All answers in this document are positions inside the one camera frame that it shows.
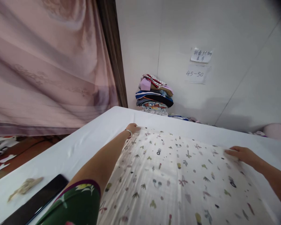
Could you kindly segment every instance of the smartphone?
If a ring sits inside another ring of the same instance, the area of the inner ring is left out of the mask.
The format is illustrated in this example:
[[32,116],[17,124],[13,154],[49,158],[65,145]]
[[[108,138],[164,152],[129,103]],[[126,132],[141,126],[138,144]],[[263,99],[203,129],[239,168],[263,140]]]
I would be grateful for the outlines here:
[[45,187],[18,208],[0,225],[26,225],[28,224],[50,201],[52,201],[68,184],[68,180],[61,174],[57,175]]

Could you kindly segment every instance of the handwritten number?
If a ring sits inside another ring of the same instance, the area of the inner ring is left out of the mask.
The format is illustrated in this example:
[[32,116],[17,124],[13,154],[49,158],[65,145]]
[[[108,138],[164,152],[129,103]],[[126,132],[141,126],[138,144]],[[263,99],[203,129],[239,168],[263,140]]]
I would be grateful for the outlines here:
[[[186,73],[186,75],[187,76],[192,76],[194,74],[194,72],[192,71],[192,72],[190,72],[190,71],[187,71],[187,73]],[[204,73],[202,73],[202,72],[198,72],[198,73],[195,73],[195,74],[197,74],[197,77],[202,77],[203,75],[204,75]]]

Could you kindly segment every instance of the bracelet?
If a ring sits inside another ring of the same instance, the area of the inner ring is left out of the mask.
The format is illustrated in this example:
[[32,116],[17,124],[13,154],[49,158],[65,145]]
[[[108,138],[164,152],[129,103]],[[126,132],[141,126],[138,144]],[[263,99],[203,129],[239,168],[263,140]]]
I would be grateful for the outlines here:
[[128,138],[132,137],[132,132],[130,130],[127,130],[127,131],[129,131],[129,133],[130,133],[130,136]]

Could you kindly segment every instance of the taped paper sign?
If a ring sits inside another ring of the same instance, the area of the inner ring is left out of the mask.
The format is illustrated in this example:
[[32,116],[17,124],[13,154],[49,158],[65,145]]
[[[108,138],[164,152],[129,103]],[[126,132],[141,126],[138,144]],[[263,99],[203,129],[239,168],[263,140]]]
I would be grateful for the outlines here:
[[205,51],[202,49],[194,48],[190,60],[194,62],[208,63],[211,59],[212,51]]
[[186,72],[186,82],[189,83],[197,83],[197,84],[205,84],[206,77],[208,73],[211,71],[210,66],[203,65],[189,65],[188,70]]

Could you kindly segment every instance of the hand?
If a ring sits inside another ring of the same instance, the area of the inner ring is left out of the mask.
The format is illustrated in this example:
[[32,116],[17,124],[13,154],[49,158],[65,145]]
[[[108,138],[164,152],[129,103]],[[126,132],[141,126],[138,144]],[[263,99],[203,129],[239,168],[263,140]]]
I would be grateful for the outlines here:
[[127,127],[126,130],[130,130],[132,134],[134,134],[136,131],[139,131],[141,128],[136,125],[136,123],[130,123]]
[[252,150],[249,148],[233,146],[230,149],[235,151],[225,150],[225,152],[228,155],[232,155],[239,158],[240,161],[245,162],[246,164],[252,166],[254,169],[260,166],[263,162],[263,160],[259,156],[257,156],[254,152],[252,152]]

